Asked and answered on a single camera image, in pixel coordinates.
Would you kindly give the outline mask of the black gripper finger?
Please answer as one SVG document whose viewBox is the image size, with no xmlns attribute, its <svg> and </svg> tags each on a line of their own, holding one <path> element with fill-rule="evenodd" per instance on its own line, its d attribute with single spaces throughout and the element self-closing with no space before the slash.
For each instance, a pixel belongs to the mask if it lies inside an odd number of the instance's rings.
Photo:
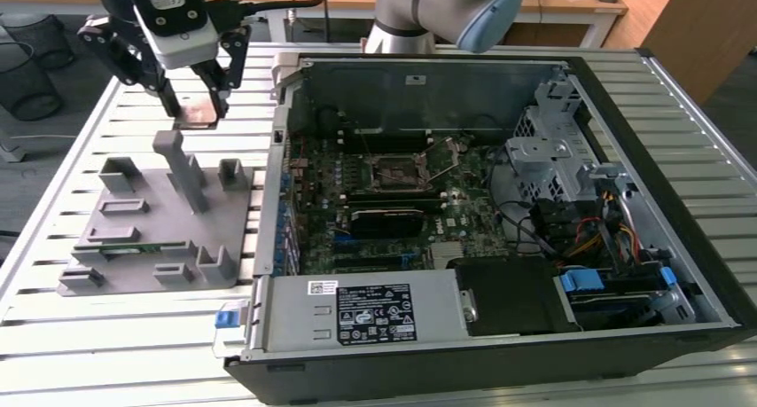
<svg viewBox="0 0 757 407">
<path fill-rule="evenodd" d="M 200 77 L 208 89 L 209 100 L 217 118 L 225 117 L 228 111 L 226 98 L 231 95 L 231 91 L 241 85 L 249 37 L 251 28 L 248 26 L 222 33 L 220 46 L 231 58 L 226 67 L 221 67 L 216 59 L 205 60 L 192 66 L 193 73 Z"/>
<path fill-rule="evenodd" d="M 181 107 L 140 26 L 113 16 L 89 15 L 77 38 L 118 81 L 138 84 L 160 100 L 165 114 L 178 117 Z"/>
</svg>

